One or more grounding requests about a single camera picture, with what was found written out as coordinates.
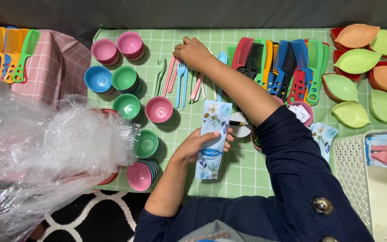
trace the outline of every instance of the green checkered tablecloth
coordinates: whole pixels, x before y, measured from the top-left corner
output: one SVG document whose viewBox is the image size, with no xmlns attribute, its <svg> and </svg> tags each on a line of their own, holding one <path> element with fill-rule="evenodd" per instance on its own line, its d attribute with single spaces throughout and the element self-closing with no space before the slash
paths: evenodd
<svg viewBox="0 0 387 242">
<path fill-rule="evenodd" d="M 116 38 L 123 32 L 129 30 L 104 30 L 100 29 L 94 41 L 101 38 L 110 38 L 116 42 Z M 226 51 L 227 46 L 235 45 L 242 37 L 264 38 L 278 42 L 279 40 L 292 41 L 295 39 L 311 39 L 327 42 L 331 46 L 329 55 L 329 64 L 326 73 L 333 73 L 332 53 L 335 50 L 332 40 L 329 35 L 330 29 L 143 29 L 132 30 L 139 33 L 145 44 L 145 54 L 138 61 L 129 61 L 121 58 L 119 63 L 108 68 L 113 72 L 121 65 L 133 66 L 140 76 L 142 87 L 137 97 L 140 99 L 143 108 L 151 98 L 153 82 L 156 79 L 155 64 L 161 58 L 166 58 L 167 64 L 171 58 L 171 54 L 175 45 L 182 43 L 184 36 L 190 38 L 196 37 L 209 47 L 215 56 L 221 51 Z M 91 66 L 100 65 L 92 58 Z M 196 77 L 192 81 L 192 74 L 188 78 L 188 88 L 186 95 L 186 107 L 184 110 L 179 108 L 175 110 L 172 120 L 165 125 L 152 124 L 145 117 L 144 112 L 140 118 L 140 122 L 144 129 L 149 129 L 155 132 L 163 141 L 162 148 L 154 160 L 161 168 L 161 172 L 165 169 L 169 158 L 183 140 L 196 128 L 201 127 L 201 115 L 204 106 L 202 97 L 192 105 L 189 104 L 189 96 L 191 86 L 195 84 Z M 339 130 L 338 136 L 351 136 L 363 134 L 369 130 L 387 130 L 387 124 L 382 123 L 371 115 L 368 110 L 368 96 L 371 91 L 371 86 L 365 76 L 362 80 L 356 83 L 358 88 L 359 103 L 367 110 L 371 124 L 360 129 L 346 127 L 338 122 L 336 117 L 331 114 L 331 108 L 336 105 L 336 102 L 331 100 L 325 93 L 323 87 L 320 91 L 319 102 L 313 107 L 314 122 L 321 122 L 335 127 Z M 205 79 L 206 96 L 209 99 L 214 99 L 212 82 Z M 98 95 L 92 91 L 88 91 L 88 96 L 91 99 L 99 101 L 103 108 L 111 108 L 113 100 L 119 95 L 114 92 L 110 95 Z M 169 100 L 175 103 L 175 91 L 168 96 Z M 333 167 L 332 151 L 330 152 L 330 164 Z M 252 145 L 250 138 L 239 138 L 231 144 L 231 150 L 223 156 L 222 167 L 219 171 L 218 179 L 215 180 L 200 180 L 194 179 L 195 165 L 191 165 L 186 181 L 185 192 L 192 196 L 206 197 L 225 197 L 235 198 L 243 195 L 273 195 L 270 185 L 270 177 L 265 166 L 265 156 L 258 152 Z M 96 189 L 117 190 L 135 192 L 130 188 L 126 180 L 126 169 L 115 179 L 114 182 L 96 186 Z"/>
</svg>

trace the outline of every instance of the plastic bag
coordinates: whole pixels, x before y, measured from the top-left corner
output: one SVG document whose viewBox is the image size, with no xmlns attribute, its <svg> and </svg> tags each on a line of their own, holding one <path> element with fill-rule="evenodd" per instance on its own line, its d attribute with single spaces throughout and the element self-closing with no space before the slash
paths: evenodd
<svg viewBox="0 0 387 242">
<path fill-rule="evenodd" d="M 58 107 L 0 89 L 0 241 L 24 241 L 46 215 L 136 161 L 141 125 L 79 95 Z"/>
</svg>

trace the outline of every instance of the button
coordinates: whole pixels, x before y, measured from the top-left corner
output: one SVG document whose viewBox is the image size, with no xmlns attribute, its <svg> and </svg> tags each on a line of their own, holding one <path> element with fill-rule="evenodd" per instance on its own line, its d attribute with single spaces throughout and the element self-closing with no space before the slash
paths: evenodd
<svg viewBox="0 0 387 242">
<path fill-rule="evenodd" d="M 325 198 L 321 197 L 316 197 L 313 199 L 311 202 L 311 206 L 315 210 L 315 212 L 323 214 L 323 215 L 328 215 L 332 213 L 334 210 L 334 207 L 332 206 L 332 203 Z"/>
<path fill-rule="evenodd" d="M 334 237 L 327 236 L 320 239 L 319 242 L 338 242 L 338 240 L 335 239 Z"/>
</svg>

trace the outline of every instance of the blue fork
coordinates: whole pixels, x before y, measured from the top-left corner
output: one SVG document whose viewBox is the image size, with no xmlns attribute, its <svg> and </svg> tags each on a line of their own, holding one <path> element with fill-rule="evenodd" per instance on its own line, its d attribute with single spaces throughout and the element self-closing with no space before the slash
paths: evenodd
<svg viewBox="0 0 387 242">
<path fill-rule="evenodd" d="M 184 79 L 184 83 L 183 83 L 183 105 L 181 106 L 181 110 L 183 111 L 183 108 L 185 107 L 185 103 L 186 103 L 186 89 L 187 89 L 187 66 L 185 64 L 185 75 L 183 76 L 183 79 Z"/>
<path fill-rule="evenodd" d="M 181 83 L 181 75 L 185 73 L 186 65 L 185 63 L 181 62 L 177 65 L 177 76 L 178 76 L 178 82 L 177 82 L 177 90 L 175 93 L 175 108 L 178 108 L 180 106 L 180 83 Z"/>
</svg>

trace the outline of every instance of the hand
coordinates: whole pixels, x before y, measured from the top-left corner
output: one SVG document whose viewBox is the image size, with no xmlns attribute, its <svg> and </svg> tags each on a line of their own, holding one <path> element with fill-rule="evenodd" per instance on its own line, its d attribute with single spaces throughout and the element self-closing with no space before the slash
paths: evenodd
<svg viewBox="0 0 387 242">
<path fill-rule="evenodd" d="M 183 44 L 176 45 L 172 54 L 180 57 L 188 69 L 200 72 L 204 72 L 210 62 L 217 60 L 199 40 L 189 37 L 184 37 Z"/>
<path fill-rule="evenodd" d="M 223 148 L 224 152 L 227 152 L 231 145 L 228 141 L 234 141 L 234 137 L 231 135 L 232 128 L 228 128 L 228 133 L 226 134 L 226 141 Z M 180 144 L 177 150 L 172 155 L 171 159 L 180 160 L 186 164 L 195 163 L 198 158 L 198 152 L 200 151 L 202 145 L 210 140 L 213 140 L 219 137 L 220 133 L 218 131 L 207 133 L 205 135 L 201 134 L 201 128 L 196 129 L 192 132 L 184 141 Z"/>
</svg>

